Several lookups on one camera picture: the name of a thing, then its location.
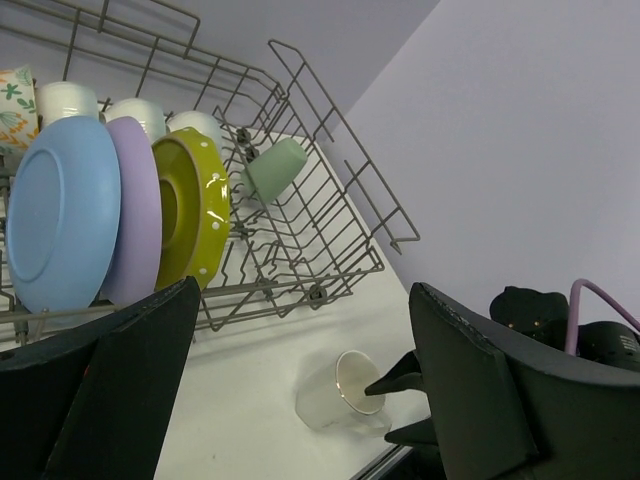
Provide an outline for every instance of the mug handle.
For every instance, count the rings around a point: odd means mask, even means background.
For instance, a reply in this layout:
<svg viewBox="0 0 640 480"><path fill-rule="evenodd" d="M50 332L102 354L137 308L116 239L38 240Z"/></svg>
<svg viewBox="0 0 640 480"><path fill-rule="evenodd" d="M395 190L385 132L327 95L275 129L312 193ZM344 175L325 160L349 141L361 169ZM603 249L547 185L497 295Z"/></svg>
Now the mug handle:
<svg viewBox="0 0 640 480"><path fill-rule="evenodd" d="M374 427L373 425L368 425L364 423L361 418L357 418L351 425L349 425L350 429L367 437L383 437L391 430L391 417L389 417L384 410L381 410L368 418L374 419L380 424L380 426Z"/></svg>

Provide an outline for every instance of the wire rack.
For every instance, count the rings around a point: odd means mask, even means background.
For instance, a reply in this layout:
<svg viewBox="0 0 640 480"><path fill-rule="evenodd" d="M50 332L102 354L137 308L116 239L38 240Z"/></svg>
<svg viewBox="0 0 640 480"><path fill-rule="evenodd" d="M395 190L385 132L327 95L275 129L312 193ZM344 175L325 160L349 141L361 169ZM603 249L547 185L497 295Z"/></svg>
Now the wire rack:
<svg viewBox="0 0 640 480"><path fill-rule="evenodd" d="M0 31L61 53L65 59L62 80L75 79L71 73L76 62L91 61L91 70L105 70L103 77L117 78L113 72L129 75L129 96L145 97L147 91L162 88L167 99L185 99L180 107L183 110L206 111L220 122L223 161L233 186L232 230L219 272L202 292L197 328L218 331L254 318L284 317L297 307L316 309L332 303L352 295L354 285L365 275L384 269L374 235L379 241L389 242L398 253L402 253L404 242L420 239L300 51L277 40L268 42L282 66L286 80L281 83L263 69L196 46L201 20L181 8L149 0L149 6L162 10L164 18L193 24L184 40L114 18L109 14L109 3L104 0L92 10L64 0L5 0L4 8L33 22L55 24L64 34L44 35L41 32L48 29L30 22L3 24L6 16L0 17ZM32 68L37 76L37 65ZM187 100L190 95L193 103ZM103 110L112 101L103 98ZM167 118L174 114L166 106L165 112ZM358 152L357 158L344 160L350 173L344 183L337 179L318 146L321 140L333 141L331 126L337 123L348 130L349 141ZM288 190L265 205L244 193L239 174L261 151L284 136L296 139L309 161ZM6 212L14 172L4 167L3 163L0 195ZM373 225L369 222L370 229L349 199L354 191L365 199L368 213L376 219ZM372 191L376 191L376 198L384 194L384 208L373 200ZM0 220L2 232L4 225L6 215ZM84 310L29 313L15 297L4 252L2 248L0 327L4 324L6 329L0 340L25 344L63 330L73 324L69 319L95 318L120 307L97 298Z"/></svg>

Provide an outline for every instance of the white table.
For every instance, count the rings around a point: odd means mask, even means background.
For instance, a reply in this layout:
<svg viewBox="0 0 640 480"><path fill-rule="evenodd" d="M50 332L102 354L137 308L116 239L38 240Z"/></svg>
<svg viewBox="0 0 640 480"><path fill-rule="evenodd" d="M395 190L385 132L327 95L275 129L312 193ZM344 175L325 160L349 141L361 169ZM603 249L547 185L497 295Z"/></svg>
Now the white table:
<svg viewBox="0 0 640 480"><path fill-rule="evenodd" d="M201 331L192 346L156 478L349 479L389 447L348 432L318 434L296 416L296 386L345 350L386 372L413 349L408 294L395 273L366 277L355 294L284 319ZM387 396L394 428L429 414L424 394Z"/></svg>

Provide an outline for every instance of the green cup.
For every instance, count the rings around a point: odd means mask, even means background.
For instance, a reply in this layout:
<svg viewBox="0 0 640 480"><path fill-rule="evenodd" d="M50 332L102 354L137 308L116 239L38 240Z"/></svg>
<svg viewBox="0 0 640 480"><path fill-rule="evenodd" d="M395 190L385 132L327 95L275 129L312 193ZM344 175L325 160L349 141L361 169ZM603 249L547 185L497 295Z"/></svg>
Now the green cup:
<svg viewBox="0 0 640 480"><path fill-rule="evenodd" d="M269 204L293 182L305 163L304 149L293 138L285 138L251 162L240 177L248 195L257 192Z"/></svg>

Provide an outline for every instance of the floral pattern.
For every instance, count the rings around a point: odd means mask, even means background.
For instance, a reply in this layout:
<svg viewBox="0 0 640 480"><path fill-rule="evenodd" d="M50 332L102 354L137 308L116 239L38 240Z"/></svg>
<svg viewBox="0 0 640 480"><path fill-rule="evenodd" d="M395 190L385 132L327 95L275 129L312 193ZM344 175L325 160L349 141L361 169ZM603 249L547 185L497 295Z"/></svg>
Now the floral pattern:
<svg viewBox="0 0 640 480"><path fill-rule="evenodd" d="M24 153L37 134L29 66L0 71L0 155Z"/></svg>

